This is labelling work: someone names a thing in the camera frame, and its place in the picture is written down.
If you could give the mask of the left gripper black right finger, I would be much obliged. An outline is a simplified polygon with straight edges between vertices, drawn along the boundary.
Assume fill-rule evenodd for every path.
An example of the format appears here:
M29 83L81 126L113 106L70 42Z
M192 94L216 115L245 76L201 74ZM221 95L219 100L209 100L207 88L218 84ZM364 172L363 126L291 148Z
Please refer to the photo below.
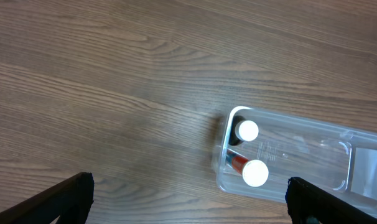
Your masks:
M300 177L288 180L285 200L293 224L377 224L377 218Z

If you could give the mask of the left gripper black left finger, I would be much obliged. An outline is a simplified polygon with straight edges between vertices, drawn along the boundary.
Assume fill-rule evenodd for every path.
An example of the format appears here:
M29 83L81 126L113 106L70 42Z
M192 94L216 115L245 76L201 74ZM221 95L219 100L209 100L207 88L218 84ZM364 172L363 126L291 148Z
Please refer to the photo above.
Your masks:
M86 223L93 204L93 174L80 172L0 212L0 223Z

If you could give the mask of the orange tube with white cap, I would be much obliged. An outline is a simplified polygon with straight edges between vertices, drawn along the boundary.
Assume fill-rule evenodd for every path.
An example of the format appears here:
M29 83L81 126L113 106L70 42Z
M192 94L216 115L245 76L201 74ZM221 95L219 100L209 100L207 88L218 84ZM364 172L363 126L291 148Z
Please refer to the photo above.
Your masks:
M250 187L264 185L269 177L269 169L263 161L250 160L231 149L226 152L226 162L242 176L244 182Z

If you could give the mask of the dark tube with white cap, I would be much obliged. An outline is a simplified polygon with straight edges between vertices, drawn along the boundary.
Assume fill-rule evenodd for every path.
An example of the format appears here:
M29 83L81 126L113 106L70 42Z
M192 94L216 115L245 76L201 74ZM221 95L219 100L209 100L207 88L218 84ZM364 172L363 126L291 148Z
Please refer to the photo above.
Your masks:
M237 146L243 142L251 142L259 135L258 125L243 116L235 116L231 125L228 144Z

